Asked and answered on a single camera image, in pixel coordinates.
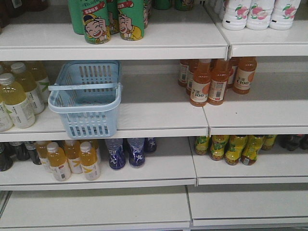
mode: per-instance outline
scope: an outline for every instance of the bottle cap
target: bottle cap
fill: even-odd
[[[26,71],[26,65],[22,62],[17,62],[11,65],[11,69],[13,73],[19,74]]]

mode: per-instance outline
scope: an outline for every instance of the store shelf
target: store shelf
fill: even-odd
[[[227,30],[209,5],[206,10],[212,17],[229,47],[229,57],[243,56],[307,56],[308,55],[308,5],[301,4],[291,29],[286,31]]]
[[[260,150],[255,164],[235,166],[224,160],[213,161],[209,155],[194,151],[194,137],[189,138],[197,185],[308,183],[308,151],[300,148],[290,152],[278,142],[269,151]]]
[[[177,75],[126,75],[113,138],[197,136],[208,132],[200,107],[189,103]],[[60,116],[46,109],[29,128],[0,132],[1,141],[67,140]]]
[[[208,229],[304,227],[308,184],[188,186],[193,226]]]
[[[227,43],[202,5],[192,11],[154,10],[144,38],[88,44],[73,32],[67,6],[51,6],[12,20],[0,37],[0,61],[20,60],[152,60],[225,58]]]
[[[1,173],[0,190],[70,190],[195,185],[196,174],[187,137],[159,138],[157,150],[146,154],[141,168],[128,163],[115,171],[109,167],[109,155],[101,141],[101,176],[94,181],[83,174],[72,174],[67,181],[56,181],[43,166],[31,160],[14,160],[13,167]]]
[[[228,89],[225,102],[204,107],[209,133],[308,134],[306,73],[256,73],[248,94]]]
[[[184,186],[13,192],[0,219],[7,231],[163,230],[189,224]]]

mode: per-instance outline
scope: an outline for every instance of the green can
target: green can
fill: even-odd
[[[91,44],[103,44],[110,40],[110,28],[106,0],[79,0],[85,40]]]
[[[140,40],[144,36],[143,1],[117,0],[121,38],[128,41]]]

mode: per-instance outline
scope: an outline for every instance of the plastic basket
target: plastic basket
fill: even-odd
[[[121,65],[118,61],[73,61],[63,65],[49,108],[60,115],[72,139],[103,138],[116,132],[121,102]]]

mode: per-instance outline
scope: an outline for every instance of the plastic bottle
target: plastic bottle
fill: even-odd
[[[26,65],[17,62],[11,65],[12,73],[15,80],[23,87],[29,102],[33,108],[34,114],[37,115],[44,110],[44,102],[40,93],[40,89],[36,84],[32,74],[26,69]]]
[[[40,162],[44,166],[44,169],[47,172],[51,172],[50,163],[48,160],[48,151],[47,145],[51,143],[51,141],[36,141],[35,147],[39,155]]]
[[[42,61],[26,61],[26,66],[29,72],[32,74],[35,82],[37,83],[44,103],[48,102],[50,85],[49,78]]]
[[[109,151],[109,166],[118,170],[124,167],[126,160],[123,151],[123,139],[105,139]]]
[[[221,105],[223,103],[229,74],[229,62],[223,59],[218,59],[214,69],[211,72],[212,78],[207,99],[208,103],[212,105]]]
[[[232,87],[234,92],[238,94],[247,94],[249,92],[256,68],[257,62],[255,57],[243,57],[240,59],[234,85]]]
[[[95,180],[100,174],[100,166],[97,161],[97,155],[92,145],[89,142],[83,142],[80,145],[80,160],[82,171],[85,174],[86,179]]]
[[[69,179],[72,173],[63,149],[56,142],[50,142],[47,145],[47,151],[47,158],[54,178],[58,181]]]
[[[270,28],[288,30],[292,27],[300,0],[276,0],[270,18]]]
[[[27,128],[34,124],[33,109],[22,86],[14,80],[11,73],[0,75],[0,95],[14,125]]]
[[[64,152],[72,173],[82,173],[81,161],[79,157],[80,143],[76,140],[65,140]]]

